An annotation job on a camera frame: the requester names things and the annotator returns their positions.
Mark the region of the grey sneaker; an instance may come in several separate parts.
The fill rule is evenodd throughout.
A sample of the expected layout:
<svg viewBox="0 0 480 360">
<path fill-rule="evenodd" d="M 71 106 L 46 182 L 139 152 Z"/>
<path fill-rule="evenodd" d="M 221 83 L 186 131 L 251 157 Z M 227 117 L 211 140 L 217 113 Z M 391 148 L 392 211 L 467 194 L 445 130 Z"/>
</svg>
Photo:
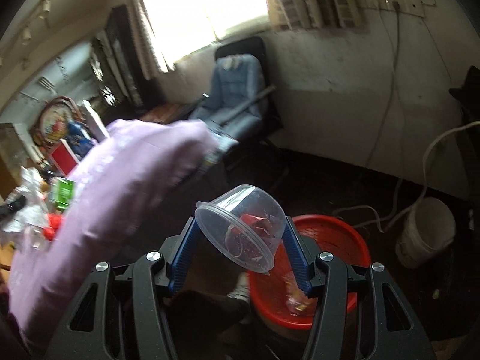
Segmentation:
<svg viewBox="0 0 480 360">
<path fill-rule="evenodd" d="M 228 298 L 249 303 L 251 299 L 249 279 L 246 272 L 242 272 L 238 276 L 238 280 L 234 289 L 227 294 Z"/>
</svg>

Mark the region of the purple tablecloth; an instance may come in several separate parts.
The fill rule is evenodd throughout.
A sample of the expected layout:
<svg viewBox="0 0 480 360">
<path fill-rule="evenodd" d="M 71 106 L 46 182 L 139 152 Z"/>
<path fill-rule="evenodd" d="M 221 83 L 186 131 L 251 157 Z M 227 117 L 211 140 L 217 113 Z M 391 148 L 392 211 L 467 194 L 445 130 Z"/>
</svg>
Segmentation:
<svg viewBox="0 0 480 360">
<path fill-rule="evenodd" d="M 69 175 L 75 195 L 54 240 L 28 239 L 10 271 L 10 311 L 24 344 L 44 353 L 68 304 L 99 262 L 110 261 L 146 216 L 216 149 L 199 120 L 110 123 L 108 136 Z"/>
</svg>

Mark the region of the pink candy wrapper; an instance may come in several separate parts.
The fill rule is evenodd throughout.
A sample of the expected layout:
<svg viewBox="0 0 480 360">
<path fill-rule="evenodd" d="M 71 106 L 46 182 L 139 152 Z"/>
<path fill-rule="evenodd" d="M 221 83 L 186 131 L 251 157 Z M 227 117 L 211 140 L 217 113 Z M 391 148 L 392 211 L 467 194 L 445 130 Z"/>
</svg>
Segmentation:
<svg viewBox="0 0 480 360">
<path fill-rule="evenodd" d="M 287 273 L 283 280 L 286 285 L 286 307 L 292 315 L 303 316 L 312 314 L 315 310 L 317 300 L 308 298 L 298 287 L 293 272 Z"/>
</svg>

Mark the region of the round decorative plate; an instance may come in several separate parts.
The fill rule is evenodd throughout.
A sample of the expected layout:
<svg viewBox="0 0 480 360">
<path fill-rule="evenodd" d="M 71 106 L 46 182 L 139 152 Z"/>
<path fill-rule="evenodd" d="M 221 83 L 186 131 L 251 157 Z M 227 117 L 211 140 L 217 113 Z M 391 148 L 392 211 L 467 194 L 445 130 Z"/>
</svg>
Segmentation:
<svg viewBox="0 0 480 360">
<path fill-rule="evenodd" d="M 68 135 L 71 122 L 84 121 L 85 118 L 71 98 L 58 96 L 46 103 L 29 132 L 37 146 L 49 148 Z"/>
</svg>

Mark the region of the green packet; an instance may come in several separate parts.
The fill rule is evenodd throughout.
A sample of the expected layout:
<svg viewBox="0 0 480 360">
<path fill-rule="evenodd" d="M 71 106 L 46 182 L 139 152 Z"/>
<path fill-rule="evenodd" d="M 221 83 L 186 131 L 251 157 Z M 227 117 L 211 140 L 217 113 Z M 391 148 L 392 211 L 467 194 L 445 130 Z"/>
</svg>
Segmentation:
<svg viewBox="0 0 480 360">
<path fill-rule="evenodd" d="M 65 211 L 75 195 L 75 182 L 62 177 L 55 177 L 50 186 L 50 201 L 59 211 Z"/>
</svg>

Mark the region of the clear plastic container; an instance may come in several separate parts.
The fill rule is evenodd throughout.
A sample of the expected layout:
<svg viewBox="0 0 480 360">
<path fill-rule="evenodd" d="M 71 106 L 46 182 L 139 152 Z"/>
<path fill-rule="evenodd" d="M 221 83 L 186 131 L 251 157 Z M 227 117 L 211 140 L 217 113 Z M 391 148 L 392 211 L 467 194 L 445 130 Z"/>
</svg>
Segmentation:
<svg viewBox="0 0 480 360">
<path fill-rule="evenodd" d="M 203 235 L 235 264 L 260 274 L 273 269 L 287 217 L 263 189 L 239 185 L 211 202 L 198 202 L 194 217 Z"/>
</svg>

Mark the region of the white plastic bucket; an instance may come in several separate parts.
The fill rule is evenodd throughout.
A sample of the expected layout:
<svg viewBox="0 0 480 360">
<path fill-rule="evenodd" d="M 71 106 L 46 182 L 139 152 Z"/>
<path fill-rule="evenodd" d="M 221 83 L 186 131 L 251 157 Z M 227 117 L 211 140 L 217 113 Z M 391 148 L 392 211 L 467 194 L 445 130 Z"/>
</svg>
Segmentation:
<svg viewBox="0 0 480 360">
<path fill-rule="evenodd" d="M 456 221 L 447 205 L 429 197 L 416 204 L 396 244 L 400 263 L 413 268 L 446 249 L 456 235 Z"/>
</svg>

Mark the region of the red mesh trash basket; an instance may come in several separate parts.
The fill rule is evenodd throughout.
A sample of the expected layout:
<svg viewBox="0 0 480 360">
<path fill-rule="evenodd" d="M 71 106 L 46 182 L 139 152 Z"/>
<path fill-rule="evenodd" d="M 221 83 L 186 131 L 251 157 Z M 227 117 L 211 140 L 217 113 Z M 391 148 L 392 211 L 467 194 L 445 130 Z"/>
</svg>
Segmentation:
<svg viewBox="0 0 480 360">
<path fill-rule="evenodd" d="M 295 228 L 304 239 L 312 259 L 312 291 L 305 294 L 316 299 L 312 314 L 292 315 L 286 305 L 286 285 L 283 277 L 293 272 L 287 252 L 281 242 L 274 267 L 268 275 L 249 274 L 253 306 L 268 325 L 280 330 L 307 332 L 316 314 L 330 307 L 330 298 L 340 296 L 339 313 L 345 316 L 356 309 L 356 291 L 348 288 L 352 267 L 365 272 L 371 263 L 366 242 L 351 225 L 332 216 L 306 214 L 293 219 Z"/>
</svg>

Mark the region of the wall power strip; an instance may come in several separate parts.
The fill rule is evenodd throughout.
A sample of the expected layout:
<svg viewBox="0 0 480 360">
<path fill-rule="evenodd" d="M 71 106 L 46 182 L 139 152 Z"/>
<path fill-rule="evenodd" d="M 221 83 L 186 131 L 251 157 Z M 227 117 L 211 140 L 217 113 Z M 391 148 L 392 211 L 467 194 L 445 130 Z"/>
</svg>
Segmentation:
<svg viewBox="0 0 480 360">
<path fill-rule="evenodd" d="M 358 0 L 358 3 L 364 9 L 392 11 L 425 18 L 422 0 Z"/>
</svg>

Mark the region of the light blue chair cushion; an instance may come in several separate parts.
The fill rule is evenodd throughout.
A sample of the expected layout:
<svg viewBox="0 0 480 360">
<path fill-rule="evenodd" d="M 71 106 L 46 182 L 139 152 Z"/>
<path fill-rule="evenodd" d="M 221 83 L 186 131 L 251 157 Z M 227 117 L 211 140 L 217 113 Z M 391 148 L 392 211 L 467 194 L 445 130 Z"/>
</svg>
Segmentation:
<svg viewBox="0 0 480 360">
<path fill-rule="evenodd" d="M 265 89 L 258 59 L 249 54 L 229 55 L 216 61 L 211 91 L 192 111 L 215 133 L 242 141 L 260 128 L 268 100 L 257 95 Z"/>
</svg>

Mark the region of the red box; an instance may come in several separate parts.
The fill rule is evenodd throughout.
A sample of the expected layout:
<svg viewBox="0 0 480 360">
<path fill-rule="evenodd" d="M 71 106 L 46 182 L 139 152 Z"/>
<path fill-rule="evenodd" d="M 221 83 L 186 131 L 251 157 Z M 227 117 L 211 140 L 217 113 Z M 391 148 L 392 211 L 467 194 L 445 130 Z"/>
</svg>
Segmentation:
<svg viewBox="0 0 480 360">
<path fill-rule="evenodd" d="M 60 139 L 49 149 L 49 157 L 64 176 L 68 176 L 80 163 L 65 139 Z"/>
</svg>

